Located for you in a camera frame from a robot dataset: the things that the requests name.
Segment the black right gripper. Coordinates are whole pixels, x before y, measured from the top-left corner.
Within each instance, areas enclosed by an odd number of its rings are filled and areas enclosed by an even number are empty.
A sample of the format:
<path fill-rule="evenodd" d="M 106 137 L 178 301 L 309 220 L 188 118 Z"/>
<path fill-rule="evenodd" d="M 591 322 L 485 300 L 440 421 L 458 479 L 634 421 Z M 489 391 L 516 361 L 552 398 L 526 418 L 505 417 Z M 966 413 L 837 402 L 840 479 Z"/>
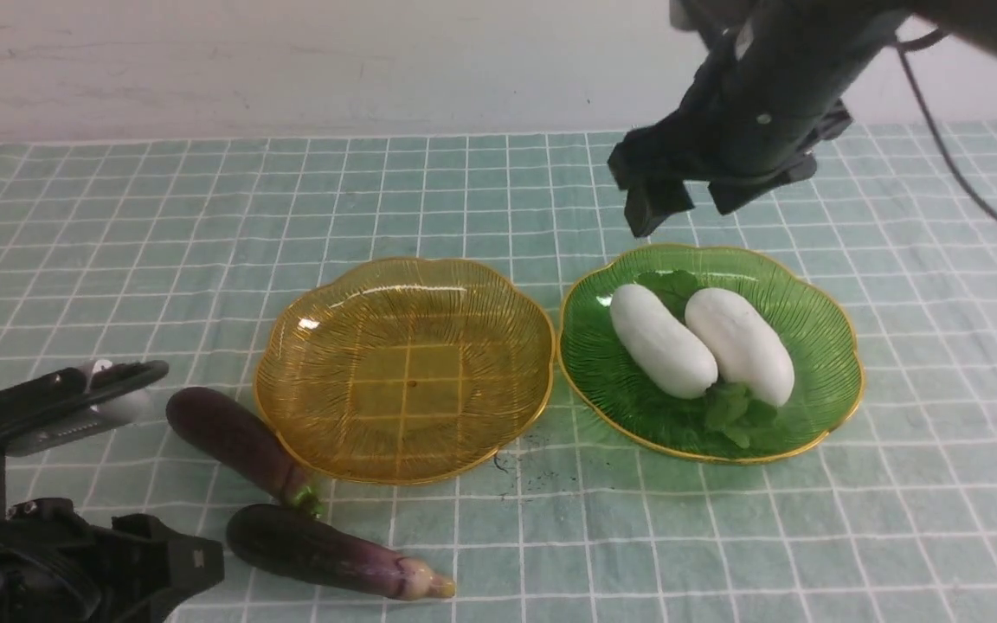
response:
<path fill-rule="evenodd" d="M 679 180 L 712 181 L 720 215 L 810 180 L 814 154 L 795 154 L 906 19 L 898 1 L 677 1 L 673 10 L 709 53 L 680 106 L 610 155 L 634 238 L 695 209 Z"/>

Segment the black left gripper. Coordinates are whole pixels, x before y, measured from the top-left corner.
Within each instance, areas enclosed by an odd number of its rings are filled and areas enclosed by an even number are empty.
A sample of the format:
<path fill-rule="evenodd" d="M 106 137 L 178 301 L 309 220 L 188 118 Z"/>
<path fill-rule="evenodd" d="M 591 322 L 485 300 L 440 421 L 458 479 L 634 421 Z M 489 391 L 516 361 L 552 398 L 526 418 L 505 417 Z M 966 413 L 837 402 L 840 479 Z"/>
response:
<path fill-rule="evenodd" d="M 0 520 L 0 622 L 164 622 L 224 577 L 219 542 L 151 514 L 98 527 L 38 499 Z"/>

